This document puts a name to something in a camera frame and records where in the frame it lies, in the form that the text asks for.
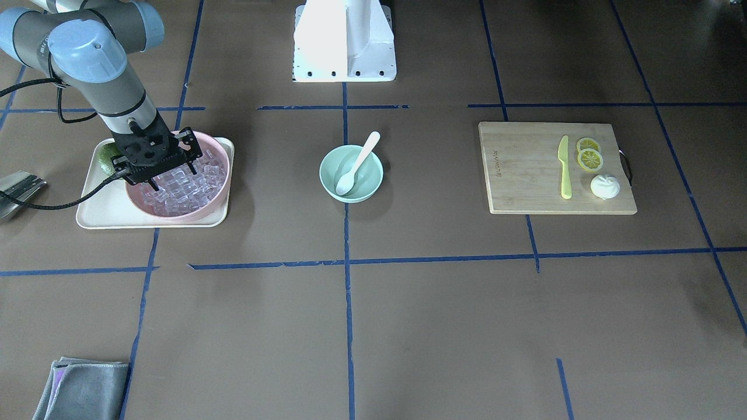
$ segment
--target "pink bowl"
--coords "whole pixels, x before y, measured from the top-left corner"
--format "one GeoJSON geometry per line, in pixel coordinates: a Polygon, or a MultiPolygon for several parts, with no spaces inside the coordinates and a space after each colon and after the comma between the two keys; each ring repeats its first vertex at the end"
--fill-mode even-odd
{"type": "Polygon", "coordinates": [[[201,132],[194,132],[194,135],[197,138],[197,142],[199,143],[200,148],[202,149],[202,153],[205,154],[205,150],[209,149],[211,152],[213,152],[213,154],[218,156],[218,158],[223,162],[223,166],[226,167],[226,181],[224,181],[223,185],[220,186],[220,191],[218,192],[218,194],[207,205],[195,211],[192,211],[191,213],[172,217],[158,216],[156,214],[153,214],[152,206],[147,205],[143,202],[143,195],[140,192],[140,188],[137,185],[130,185],[125,183],[127,197],[129,197],[130,201],[132,201],[132,204],[134,204],[135,207],[147,213],[148,215],[161,220],[187,223],[204,218],[213,211],[218,210],[220,205],[223,204],[223,201],[226,199],[226,196],[229,193],[229,186],[231,185],[231,174],[233,172],[229,154],[226,152],[226,149],[224,149],[223,146],[218,143],[218,140],[215,140],[209,135],[201,132]]]}

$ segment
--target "green fruit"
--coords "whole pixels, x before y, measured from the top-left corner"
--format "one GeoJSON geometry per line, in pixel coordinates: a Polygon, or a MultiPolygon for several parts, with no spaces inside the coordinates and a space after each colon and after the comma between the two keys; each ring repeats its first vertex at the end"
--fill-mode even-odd
{"type": "Polygon", "coordinates": [[[114,165],[111,163],[111,158],[118,155],[122,155],[122,152],[117,149],[117,145],[114,142],[106,143],[96,153],[96,162],[104,173],[111,176],[114,175],[114,165]]]}

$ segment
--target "mint green bowl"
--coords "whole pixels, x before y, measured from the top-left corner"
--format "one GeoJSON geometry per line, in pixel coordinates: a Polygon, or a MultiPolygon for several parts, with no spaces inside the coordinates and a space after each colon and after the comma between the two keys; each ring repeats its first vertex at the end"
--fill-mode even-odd
{"type": "Polygon", "coordinates": [[[343,203],[360,203],[374,195],[376,190],[379,189],[381,181],[384,179],[384,167],[382,167],[379,157],[371,152],[356,172],[356,183],[353,185],[353,189],[344,196],[338,196],[335,193],[337,182],[347,171],[353,168],[361,149],[363,147],[357,144],[340,146],[327,153],[327,156],[322,159],[322,164],[319,166],[319,180],[322,181],[324,189],[335,200],[343,203]]]}

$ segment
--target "gray cloth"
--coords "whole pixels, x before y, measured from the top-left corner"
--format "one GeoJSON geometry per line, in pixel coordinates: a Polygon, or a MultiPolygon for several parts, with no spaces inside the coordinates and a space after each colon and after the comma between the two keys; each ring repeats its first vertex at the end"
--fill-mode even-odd
{"type": "Polygon", "coordinates": [[[32,420],[117,420],[127,367],[70,357],[55,360],[32,420]]]}

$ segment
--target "ice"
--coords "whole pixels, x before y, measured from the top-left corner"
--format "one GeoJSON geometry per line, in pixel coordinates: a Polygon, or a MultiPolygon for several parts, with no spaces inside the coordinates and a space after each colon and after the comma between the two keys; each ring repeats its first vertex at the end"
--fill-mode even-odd
{"type": "Polygon", "coordinates": [[[193,175],[186,165],[162,173],[154,178],[160,188],[153,191],[148,184],[140,184],[143,202],[153,207],[157,216],[180,216],[208,205],[226,181],[223,162],[210,149],[193,163],[193,175]]]}

